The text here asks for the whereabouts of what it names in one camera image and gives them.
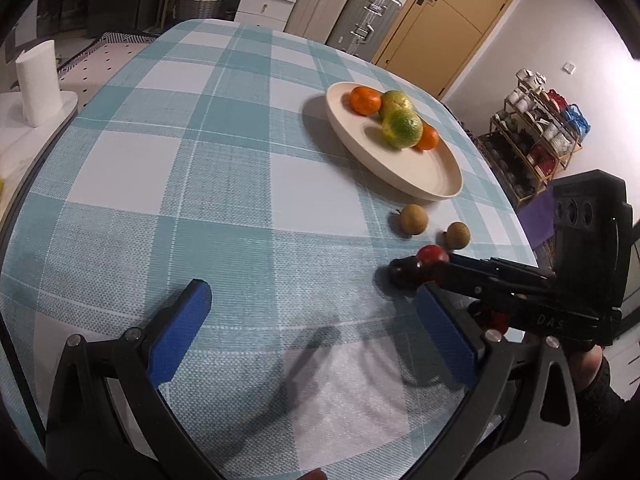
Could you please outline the person's right hand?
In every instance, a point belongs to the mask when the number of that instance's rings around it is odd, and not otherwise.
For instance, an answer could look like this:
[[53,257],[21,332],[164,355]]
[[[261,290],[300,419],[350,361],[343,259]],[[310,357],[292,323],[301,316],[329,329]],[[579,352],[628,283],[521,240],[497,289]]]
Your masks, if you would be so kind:
[[567,358],[570,376],[577,392],[588,388],[596,379],[603,361],[603,349],[594,346],[587,352],[575,352]]

